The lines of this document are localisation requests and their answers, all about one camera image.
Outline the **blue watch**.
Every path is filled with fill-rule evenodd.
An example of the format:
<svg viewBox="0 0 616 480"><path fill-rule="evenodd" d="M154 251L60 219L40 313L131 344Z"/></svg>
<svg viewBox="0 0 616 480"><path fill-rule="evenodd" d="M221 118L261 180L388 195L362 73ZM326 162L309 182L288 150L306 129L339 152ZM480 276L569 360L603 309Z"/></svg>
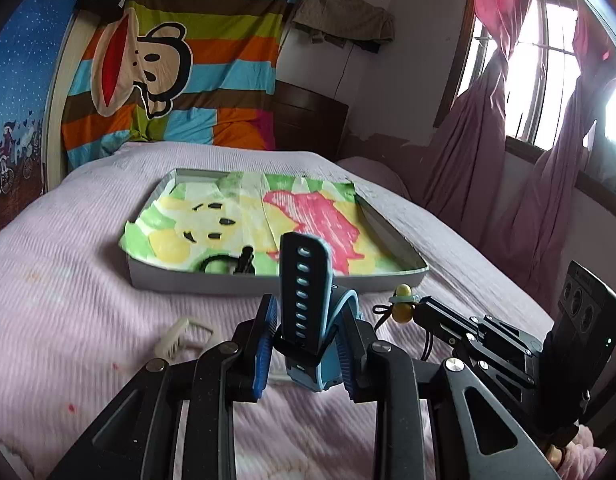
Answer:
<svg viewBox="0 0 616 480"><path fill-rule="evenodd" d="M288 376L313 392L351 384L352 350L347 318L359 317L355 290L334 282L334 259L320 237L297 232L281 237L281 322L274 347Z"/></svg>

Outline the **colourful painted paper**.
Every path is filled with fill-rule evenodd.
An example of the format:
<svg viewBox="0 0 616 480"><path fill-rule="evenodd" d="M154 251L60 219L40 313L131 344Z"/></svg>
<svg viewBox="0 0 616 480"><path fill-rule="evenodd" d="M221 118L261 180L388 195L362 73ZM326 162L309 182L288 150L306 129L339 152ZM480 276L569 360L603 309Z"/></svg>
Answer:
<svg viewBox="0 0 616 480"><path fill-rule="evenodd" d="M253 248L259 275L279 272L281 237L297 232L329 245L337 275L374 275L405 266L367 223L351 182L230 172L211 181L169 183L119 245L150 266L230 273L227 257Z"/></svg>

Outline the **window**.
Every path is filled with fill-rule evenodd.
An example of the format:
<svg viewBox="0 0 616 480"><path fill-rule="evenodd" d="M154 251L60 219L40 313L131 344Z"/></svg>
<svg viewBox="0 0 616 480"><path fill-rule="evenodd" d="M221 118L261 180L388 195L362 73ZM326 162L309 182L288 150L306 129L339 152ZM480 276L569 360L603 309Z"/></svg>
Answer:
<svg viewBox="0 0 616 480"><path fill-rule="evenodd" d="M576 0L532 0L508 63L505 132L546 151L553 148L580 74L572 40Z"/></svg>

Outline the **pink bed cover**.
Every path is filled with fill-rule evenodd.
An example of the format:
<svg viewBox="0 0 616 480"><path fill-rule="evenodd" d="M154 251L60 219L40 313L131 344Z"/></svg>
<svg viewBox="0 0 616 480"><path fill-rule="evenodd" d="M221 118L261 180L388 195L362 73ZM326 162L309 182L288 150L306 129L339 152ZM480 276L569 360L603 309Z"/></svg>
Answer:
<svg viewBox="0 0 616 480"><path fill-rule="evenodd" d="M0 232L0 444L37 479L152 356L163 333L193 316L230 337L255 297L160 295L134 288L119 247L125 223L174 168L261 171L346 181L316 154L174 142L129 143L89 162ZM272 384L234 411L243 479L367 479L375 408L343 387L313 393Z"/></svg>

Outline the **blue fabric wardrobe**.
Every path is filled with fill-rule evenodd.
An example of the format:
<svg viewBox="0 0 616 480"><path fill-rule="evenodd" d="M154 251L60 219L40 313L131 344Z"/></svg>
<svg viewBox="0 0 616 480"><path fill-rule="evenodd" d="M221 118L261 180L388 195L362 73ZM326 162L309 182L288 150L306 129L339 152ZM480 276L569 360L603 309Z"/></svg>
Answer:
<svg viewBox="0 0 616 480"><path fill-rule="evenodd" d="M76 0L22 0L0 29L0 231L44 191L43 127Z"/></svg>

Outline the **pink curtain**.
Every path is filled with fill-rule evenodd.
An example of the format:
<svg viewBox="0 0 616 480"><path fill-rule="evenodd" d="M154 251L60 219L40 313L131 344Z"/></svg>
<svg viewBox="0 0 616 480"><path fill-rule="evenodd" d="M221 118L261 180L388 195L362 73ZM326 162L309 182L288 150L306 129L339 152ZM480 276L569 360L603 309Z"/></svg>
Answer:
<svg viewBox="0 0 616 480"><path fill-rule="evenodd" d="M472 0L496 49L431 137L413 196L545 311L552 311L583 139L596 106L616 82L616 47L593 14L580 8L573 34L580 75L557 142L534 164L502 217L491 221L505 158L508 62L531 1Z"/></svg>

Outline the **brown hanging cloth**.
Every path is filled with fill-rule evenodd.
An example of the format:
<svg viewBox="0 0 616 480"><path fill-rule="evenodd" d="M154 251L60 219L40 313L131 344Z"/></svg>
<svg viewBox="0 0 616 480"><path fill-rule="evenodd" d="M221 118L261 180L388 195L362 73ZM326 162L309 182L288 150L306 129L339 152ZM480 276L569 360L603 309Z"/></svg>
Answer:
<svg viewBox="0 0 616 480"><path fill-rule="evenodd" d="M327 41L337 47L351 42L378 53L395 40L395 18L364 0L301 0L293 24L314 44Z"/></svg>

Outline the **grey cardboard tray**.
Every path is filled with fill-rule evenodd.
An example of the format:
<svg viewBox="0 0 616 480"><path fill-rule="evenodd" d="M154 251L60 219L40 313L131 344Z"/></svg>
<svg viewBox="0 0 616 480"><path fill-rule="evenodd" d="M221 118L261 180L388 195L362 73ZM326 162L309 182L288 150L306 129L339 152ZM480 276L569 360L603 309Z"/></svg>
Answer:
<svg viewBox="0 0 616 480"><path fill-rule="evenodd" d="M281 237L321 238L334 280L358 292L417 286L427 263L350 181L177 168L119 245L134 287L253 296L279 289Z"/></svg>

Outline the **dark wooden headboard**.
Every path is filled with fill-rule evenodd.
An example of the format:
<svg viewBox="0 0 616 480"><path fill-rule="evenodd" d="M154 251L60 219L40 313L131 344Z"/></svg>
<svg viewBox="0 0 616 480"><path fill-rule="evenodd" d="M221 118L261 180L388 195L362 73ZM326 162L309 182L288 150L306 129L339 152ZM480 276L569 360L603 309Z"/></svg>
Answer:
<svg viewBox="0 0 616 480"><path fill-rule="evenodd" d="M276 151L311 152L331 162L337 159L347 104L278 80L271 110Z"/></svg>

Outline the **striped monkey blanket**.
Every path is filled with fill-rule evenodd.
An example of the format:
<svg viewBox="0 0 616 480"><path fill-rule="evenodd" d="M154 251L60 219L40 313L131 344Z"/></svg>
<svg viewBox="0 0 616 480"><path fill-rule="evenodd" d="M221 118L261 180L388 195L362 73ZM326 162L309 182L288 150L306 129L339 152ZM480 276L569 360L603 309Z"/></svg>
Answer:
<svg viewBox="0 0 616 480"><path fill-rule="evenodd" d="M287 18L299 0L127 0L84 50L61 132L67 167L126 142L268 151Z"/></svg>

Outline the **beige hair claw clip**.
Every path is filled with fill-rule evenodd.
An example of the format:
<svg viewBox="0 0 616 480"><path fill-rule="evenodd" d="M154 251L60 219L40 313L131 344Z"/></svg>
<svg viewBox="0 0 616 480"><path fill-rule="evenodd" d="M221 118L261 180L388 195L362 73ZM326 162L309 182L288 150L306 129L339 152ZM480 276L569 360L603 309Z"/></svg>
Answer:
<svg viewBox="0 0 616 480"><path fill-rule="evenodd" d="M217 342L215 327L185 316L174 322L154 347L154 356L170 363L182 352L195 351L200 356Z"/></svg>

